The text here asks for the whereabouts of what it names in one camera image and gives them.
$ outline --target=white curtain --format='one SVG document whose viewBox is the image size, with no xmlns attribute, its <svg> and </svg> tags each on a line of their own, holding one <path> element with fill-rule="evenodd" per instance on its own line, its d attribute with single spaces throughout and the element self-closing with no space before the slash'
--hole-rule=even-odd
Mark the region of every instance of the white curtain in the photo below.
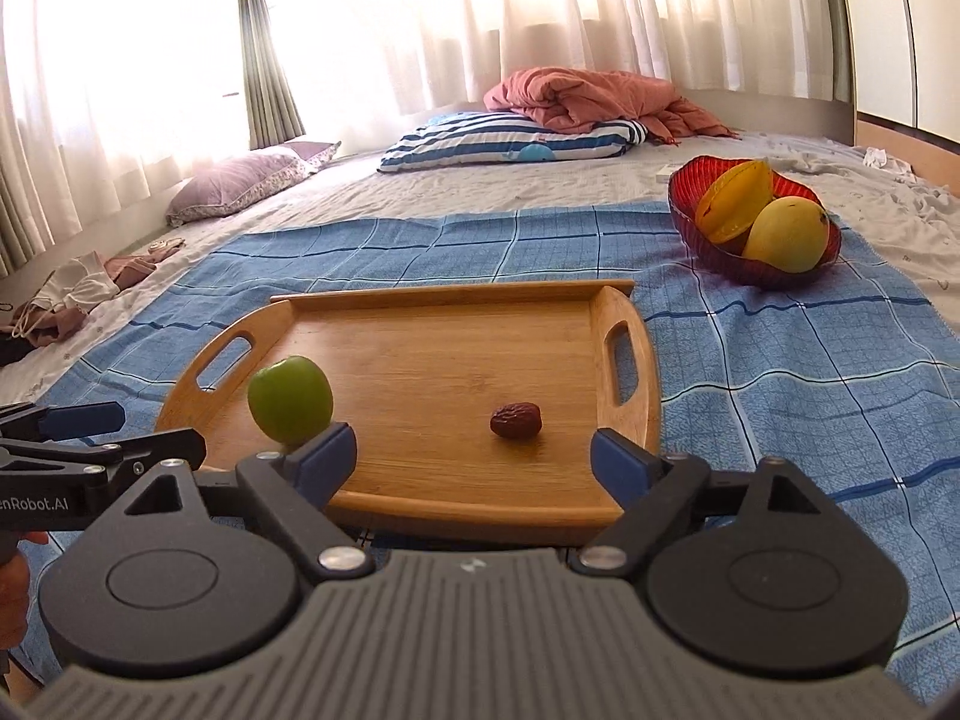
<svg viewBox="0 0 960 720">
<path fill-rule="evenodd" d="M 246 148 L 236 0 L 0 4 L 0 165 L 32 255 Z"/>
<path fill-rule="evenodd" d="M 832 96 L 827 0 L 267 0 L 307 133 L 380 148 L 535 65 Z"/>
</svg>

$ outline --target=red glass bowl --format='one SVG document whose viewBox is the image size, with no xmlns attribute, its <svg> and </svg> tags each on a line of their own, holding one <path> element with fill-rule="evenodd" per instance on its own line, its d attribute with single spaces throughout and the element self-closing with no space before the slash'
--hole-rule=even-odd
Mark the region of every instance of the red glass bowl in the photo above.
<svg viewBox="0 0 960 720">
<path fill-rule="evenodd" d="M 822 274 L 825 268 L 836 262 L 840 254 L 840 228 L 833 223 L 833 220 L 829 220 L 830 232 L 824 256 L 820 258 L 816 268 L 804 274 L 788 274 L 772 265 L 757 260 L 747 260 L 738 257 L 736 254 L 731 254 L 731 252 L 723 251 L 709 242 L 694 223 L 693 217 L 697 210 L 697 204 L 709 189 L 709 186 L 731 167 L 749 161 L 746 159 L 720 159 L 719 157 L 702 156 L 694 157 L 680 170 L 677 170 L 670 177 L 670 185 L 667 191 L 673 223 L 680 232 L 680 237 L 704 265 L 711 271 L 723 274 L 739 284 L 761 287 L 765 290 L 786 290 L 791 287 L 809 284 Z M 791 181 L 789 178 L 784 178 L 777 172 L 774 172 L 773 177 L 774 197 L 786 197 L 795 194 L 795 196 L 813 200 L 823 208 L 823 204 L 816 194 L 813 194 L 808 187 L 798 184 L 796 181 Z"/>
</svg>

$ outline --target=green apple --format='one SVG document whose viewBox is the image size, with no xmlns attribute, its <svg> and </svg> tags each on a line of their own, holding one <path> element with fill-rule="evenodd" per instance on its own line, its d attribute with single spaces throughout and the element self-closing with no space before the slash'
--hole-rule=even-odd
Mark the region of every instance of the green apple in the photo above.
<svg viewBox="0 0 960 720">
<path fill-rule="evenodd" d="M 333 391 L 323 370 L 295 355 L 261 368 L 247 384 L 253 421 L 275 442 L 300 446 L 330 425 Z"/>
</svg>

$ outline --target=clothing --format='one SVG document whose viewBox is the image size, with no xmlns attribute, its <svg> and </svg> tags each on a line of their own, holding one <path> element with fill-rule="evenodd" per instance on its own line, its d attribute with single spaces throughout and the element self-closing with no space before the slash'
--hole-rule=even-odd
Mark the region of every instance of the clothing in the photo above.
<svg viewBox="0 0 960 720">
<path fill-rule="evenodd" d="M 720 119 L 662 79 L 625 71 L 534 68 L 484 95 L 488 110 L 512 110 L 556 132 L 590 132 L 597 122 L 632 119 L 666 143 L 692 135 L 736 138 Z"/>
<path fill-rule="evenodd" d="M 32 348 L 69 338 L 94 308 L 139 284 L 157 269 L 157 263 L 183 246 L 183 238 L 174 238 L 152 244 L 145 254 L 102 262 L 92 251 L 64 263 L 28 303 L 13 312 L 13 325 L 0 327 L 4 340 L 0 367 L 22 359 Z"/>
</svg>

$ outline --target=blue checkered blanket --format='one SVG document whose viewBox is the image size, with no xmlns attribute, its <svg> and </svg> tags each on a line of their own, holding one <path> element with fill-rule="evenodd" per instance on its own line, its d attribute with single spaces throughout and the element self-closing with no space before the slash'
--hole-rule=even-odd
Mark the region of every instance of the blue checkered blanket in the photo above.
<svg viewBox="0 0 960 720">
<path fill-rule="evenodd" d="M 842 261 L 815 285 L 767 293 L 700 269 L 663 202 L 243 235 L 75 362 L 43 402 L 117 400 L 121 435 L 149 432 L 205 343 L 278 293 L 634 279 L 659 357 L 664 449 L 719 469 L 781 455 L 840 502 L 909 581 L 890 669 L 926 701 L 960 678 L 960 343 L 906 277 L 843 236 Z M 222 355 L 206 384 L 229 364 Z M 30 549 L 35 568 L 56 554 Z M 42 672 L 31 642 L 21 656 Z"/>
</svg>

